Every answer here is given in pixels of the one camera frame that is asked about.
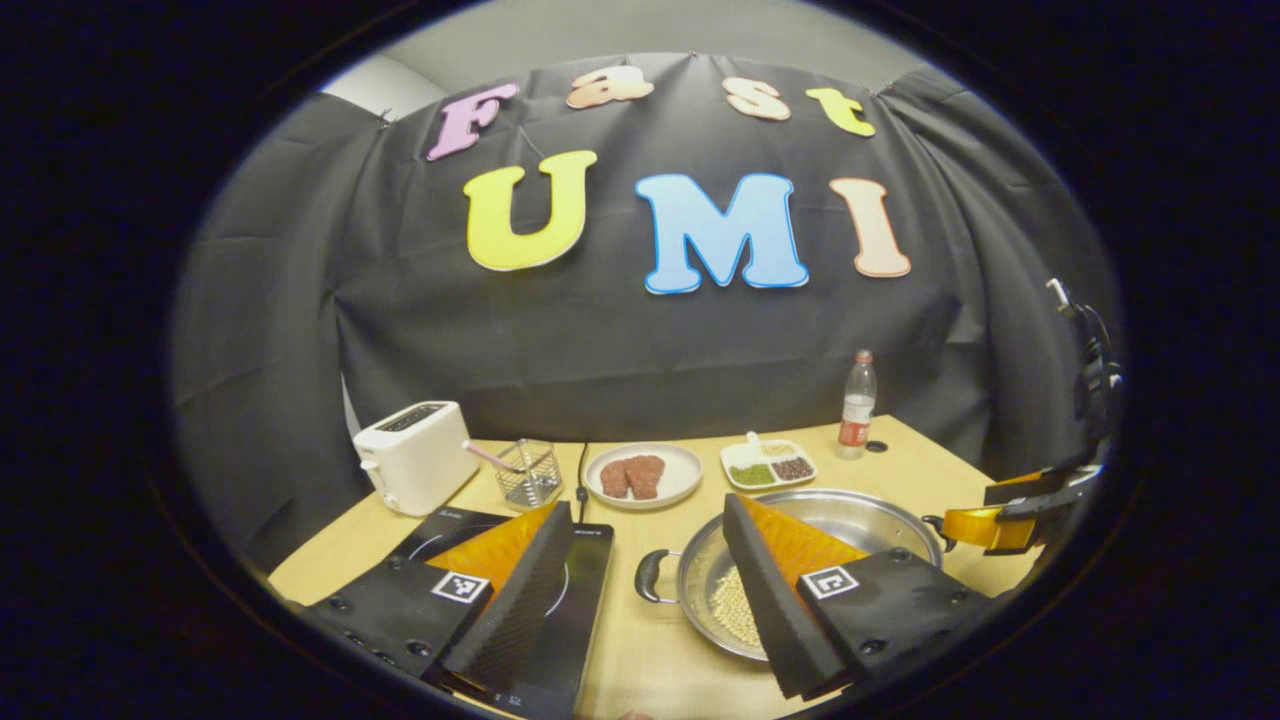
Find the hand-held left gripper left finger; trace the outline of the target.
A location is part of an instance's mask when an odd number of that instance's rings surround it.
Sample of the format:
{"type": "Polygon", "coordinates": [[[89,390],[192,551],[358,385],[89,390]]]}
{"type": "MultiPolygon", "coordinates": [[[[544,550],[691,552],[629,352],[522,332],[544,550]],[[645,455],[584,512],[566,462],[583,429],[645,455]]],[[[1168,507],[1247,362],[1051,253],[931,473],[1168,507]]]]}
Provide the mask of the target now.
{"type": "Polygon", "coordinates": [[[443,507],[301,616],[404,682],[511,691],[566,583],[566,502],[506,518],[443,507]]]}

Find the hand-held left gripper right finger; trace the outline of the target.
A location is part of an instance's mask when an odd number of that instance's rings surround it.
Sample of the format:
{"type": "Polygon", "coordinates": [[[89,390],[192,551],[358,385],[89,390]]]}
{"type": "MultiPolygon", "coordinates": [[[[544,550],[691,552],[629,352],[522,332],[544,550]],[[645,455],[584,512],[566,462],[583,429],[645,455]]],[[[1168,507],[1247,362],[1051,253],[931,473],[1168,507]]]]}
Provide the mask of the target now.
{"type": "Polygon", "coordinates": [[[724,497],[722,525],[767,661],[788,698],[906,676],[993,606],[908,548],[867,553],[741,495],[724,497]]]}

